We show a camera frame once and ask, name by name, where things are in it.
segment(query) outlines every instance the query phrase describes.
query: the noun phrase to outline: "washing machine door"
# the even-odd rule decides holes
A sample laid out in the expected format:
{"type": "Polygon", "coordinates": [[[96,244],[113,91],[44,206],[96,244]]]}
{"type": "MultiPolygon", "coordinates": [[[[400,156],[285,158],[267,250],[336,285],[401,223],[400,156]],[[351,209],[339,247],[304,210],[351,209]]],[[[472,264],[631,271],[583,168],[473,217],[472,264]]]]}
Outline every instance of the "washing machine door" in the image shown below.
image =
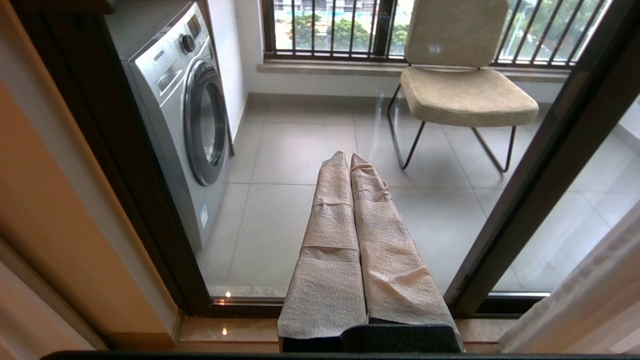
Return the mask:
{"type": "Polygon", "coordinates": [[[227,109],[220,77],[206,60],[189,74],[184,103],[184,135],[191,171],[202,186],[218,180],[227,151],[227,109]]]}

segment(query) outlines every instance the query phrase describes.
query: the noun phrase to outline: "chair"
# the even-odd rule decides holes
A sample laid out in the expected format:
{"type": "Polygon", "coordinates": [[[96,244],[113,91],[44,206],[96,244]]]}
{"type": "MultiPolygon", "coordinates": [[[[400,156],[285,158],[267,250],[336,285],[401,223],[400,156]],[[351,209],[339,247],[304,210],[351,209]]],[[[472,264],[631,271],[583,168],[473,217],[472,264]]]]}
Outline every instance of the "chair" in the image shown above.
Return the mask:
{"type": "Polygon", "coordinates": [[[538,114],[538,104],[499,72],[483,69],[495,55],[508,6],[508,0],[415,0],[404,52],[409,66],[403,70],[387,108],[403,170],[411,161],[427,121],[471,127],[498,171],[509,170],[516,126],[532,122],[538,114]],[[412,65],[467,69],[432,70],[412,65]],[[400,88],[412,116],[422,121],[406,161],[391,120],[391,109],[400,88]],[[477,130],[497,126],[511,126],[504,166],[477,130]]]}

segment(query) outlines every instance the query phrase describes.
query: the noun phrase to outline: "tiled floor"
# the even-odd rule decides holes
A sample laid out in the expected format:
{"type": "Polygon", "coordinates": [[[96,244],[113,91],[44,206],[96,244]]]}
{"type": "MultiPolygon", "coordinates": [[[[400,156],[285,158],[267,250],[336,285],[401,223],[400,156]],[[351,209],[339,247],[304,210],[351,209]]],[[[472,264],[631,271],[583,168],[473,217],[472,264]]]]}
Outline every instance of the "tiled floor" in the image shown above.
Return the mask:
{"type": "MultiPolygon", "coordinates": [[[[252,97],[230,160],[213,239],[196,255],[209,291],[286,294],[305,232],[317,171],[342,150],[371,161],[442,292],[509,181],[538,125],[519,127],[511,170],[500,175],[468,128],[427,124],[402,172],[382,100],[252,97]]],[[[395,112],[406,154],[420,122],[395,112]]],[[[499,158],[509,129],[483,129],[499,158]]],[[[496,290],[551,290],[640,199],[640,156],[610,136],[496,290]]]]}

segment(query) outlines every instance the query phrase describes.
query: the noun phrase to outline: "window sill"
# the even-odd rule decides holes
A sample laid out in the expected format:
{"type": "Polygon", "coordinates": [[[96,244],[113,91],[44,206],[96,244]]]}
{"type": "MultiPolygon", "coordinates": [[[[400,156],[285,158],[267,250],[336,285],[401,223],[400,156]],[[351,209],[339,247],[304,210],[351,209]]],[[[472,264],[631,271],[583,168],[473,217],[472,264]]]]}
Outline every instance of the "window sill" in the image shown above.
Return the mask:
{"type": "MultiPolygon", "coordinates": [[[[257,72],[267,74],[315,74],[342,76],[387,76],[399,77],[405,64],[396,63],[353,63],[350,61],[291,61],[266,60],[256,66],[257,72]]],[[[427,66],[425,69],[459,70],[456,67],[427,66]]],[[[512,81],[537,83],[564,83],[571,70],[523,69],[513,67],[492,67],[512,81]]]]}

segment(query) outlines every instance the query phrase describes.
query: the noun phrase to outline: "metal chair leg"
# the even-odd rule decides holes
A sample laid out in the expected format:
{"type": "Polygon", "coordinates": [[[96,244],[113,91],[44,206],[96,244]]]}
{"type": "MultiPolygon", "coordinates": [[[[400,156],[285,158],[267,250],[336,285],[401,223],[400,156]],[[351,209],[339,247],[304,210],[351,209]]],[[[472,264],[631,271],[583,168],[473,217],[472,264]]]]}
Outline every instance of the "metal chair leg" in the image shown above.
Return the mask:
{"type": "Polygon", "coordinates": [[[413,157],[413,152],[415,151],[416,145],[418,145],[418,140],[420,140],[420,136],[422,135],[422,130],[424,129],[425,122],[423,121],[422,124],[420,125],[420,129],[418,129],[418,134],[415,136],[415,140],[413,141],[413,145],[411,146],[409,155],[406,157],[406,161],[403,161],[402,152],[400,151],[400,145],[398,144],[398,137],[396,135],[396,129],[394,127],[394,122],[391,119],[391,108],[393,107],[394,101],[396,100],[396,97],[399,91],[400,91],[400,84],[398,84],[398,88],[396,88],[396,92],[394,93],[394,96],[391,98],[391,101],[389,102],[389,106],[387,107],[387,120],[389,121],[389,127],[391,128],[391,137],[393,138],[394,147],[396,148],[398,163],[400,164],[400,168],[404,170],[409,166],[409,162],[413,157]]]}
{"type": "Polygon", "coordinates": [[[491,149],[489,148],[489,145],[487,145],[482,135],[480,135],[480,132],[478,131],[478,129],[476,129],[475,127],[472,127],[471,129],[474,131],[474,134],[476,134],[476,137],[480,141],[480,144],[482,145],[484,151],[487,153],[487,155],[489,155],[489,158],[491,158],[491,161],[493,162],[495,167],[498,169],[498,171],[502,173],[509,171],[509,165],[511,164],[511,153],[513,152],[513,140],[516,137],[516,127],[514,126],[511,128],[511,139],[509,139],[509,151],[507,152],[507,162],[504,165],[504,168],[502,167],[498,159],[496,159],[495,154],[493,153],[493,151],[491,151],[491,149]]]}

